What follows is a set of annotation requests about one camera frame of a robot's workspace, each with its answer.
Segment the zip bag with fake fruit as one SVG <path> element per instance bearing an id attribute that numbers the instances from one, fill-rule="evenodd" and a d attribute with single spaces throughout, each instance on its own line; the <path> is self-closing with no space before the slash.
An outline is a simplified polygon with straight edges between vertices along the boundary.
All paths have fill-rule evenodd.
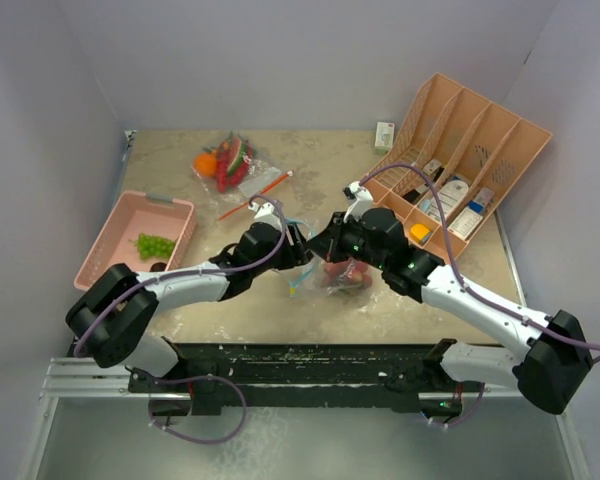
<path id="1" fill-rule="evenodd" d="M 357 294 L 373 285 L 369 266 L 354 259 L 329 263 L 314 257 L 308 264 L 280 272 L 280 275 L 288 284 L 291 298 Z"/>

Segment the zip bag with orange watermelon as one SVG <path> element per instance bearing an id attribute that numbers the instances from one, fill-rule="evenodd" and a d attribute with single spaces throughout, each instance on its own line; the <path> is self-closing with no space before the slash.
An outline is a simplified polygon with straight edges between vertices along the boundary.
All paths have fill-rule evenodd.
<path id="1" fill-rule="evenodd" d="M 235 131 L 203 147 L 194 156 L 191 169 L 202 182 L 219 220 L 248 208 L 253 195 L 266 195 L 294 176 L 292 169 L 279 166 L 249 136 Z"/>

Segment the dark purple fake plum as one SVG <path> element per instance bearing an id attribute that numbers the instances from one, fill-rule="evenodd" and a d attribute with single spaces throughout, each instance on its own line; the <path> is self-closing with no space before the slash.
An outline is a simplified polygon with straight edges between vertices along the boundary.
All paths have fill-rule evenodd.
<path id="1" fill-rule="evenodd" d="M 151 265 L 150 267 L 150 271 L 151 272 L 163 272 L 165 271 L 167 268 L 167 264 L 164 262 L 156 262 L 154 264 Z"/>

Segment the green fake grape bunch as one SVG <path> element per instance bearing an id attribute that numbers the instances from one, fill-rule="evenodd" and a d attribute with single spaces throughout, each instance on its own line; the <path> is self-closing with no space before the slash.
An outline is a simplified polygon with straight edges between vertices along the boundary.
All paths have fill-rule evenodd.
<path id="1" fill-rule="evenodd" d="M 142 261 L 158 259 L 169 260 L 176 246 L 176 241 L 158 236 L 140 233 L 130 243 L 135 247 L 138 257 Z"/>

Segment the pink plastic basket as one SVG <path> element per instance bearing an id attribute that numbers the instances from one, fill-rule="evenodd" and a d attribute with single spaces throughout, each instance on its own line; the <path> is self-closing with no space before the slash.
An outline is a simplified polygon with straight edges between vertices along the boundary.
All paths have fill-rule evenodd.
<path id="1" fill-rule="evenodd" d="M 156 263 L 173 270 L 182 264 L 195 226 L 195 207 L 191 202 L 125 191 L 84 260 L 74 286 L 89 289 L 118 263 L 138 272 L 148 272 Z"/>

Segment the red fake strawberry bunch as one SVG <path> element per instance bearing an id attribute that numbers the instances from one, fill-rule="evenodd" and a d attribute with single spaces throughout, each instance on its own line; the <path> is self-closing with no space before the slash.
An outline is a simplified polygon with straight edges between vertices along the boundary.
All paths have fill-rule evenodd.
<path id="1" fill-rule="evenodd" d="M 323 264 L 321 286 L 330 292 L 368 289 L 373 284 L 369 266 L 357 260 Z"/>

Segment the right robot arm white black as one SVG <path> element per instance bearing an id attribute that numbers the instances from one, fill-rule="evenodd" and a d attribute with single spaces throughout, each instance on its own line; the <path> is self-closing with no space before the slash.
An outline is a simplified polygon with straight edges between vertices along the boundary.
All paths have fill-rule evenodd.
<path id="1" fill-rule="evenodd" d="M 374 267 L 395 293 L 451 313 L 497 341 L 495 347 L 455 342 L 444 348 L 424 369 L 436 391 L 458 381 L 507 386 L 558 415 L 592 369 L 574 315 L 530 309 L 462 277 L 440 257 L 411 245 L 388 209 L 372 208 L 358 220 L 336 212 L 307 246 L 326 262 L 354 259 Z"/>

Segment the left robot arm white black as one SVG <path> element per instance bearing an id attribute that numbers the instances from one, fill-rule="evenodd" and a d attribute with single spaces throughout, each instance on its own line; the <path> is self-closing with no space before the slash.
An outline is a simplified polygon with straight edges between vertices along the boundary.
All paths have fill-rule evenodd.
<path id="1" fill-rule="evenodd" d="M 164 392 L 182 387 L 184 357 L 170 340 L 147 331 L 154 316 L 186 305 L 232 299 L 270 270 L 311 262 L 299 228 L 253 223 L 238 242 L 193 267 L 135 272 L 124 263 L 109 267 L 66 315 L 77 338 L 73 354 L 101 368 L 124 365 L 150 375 Z"/>

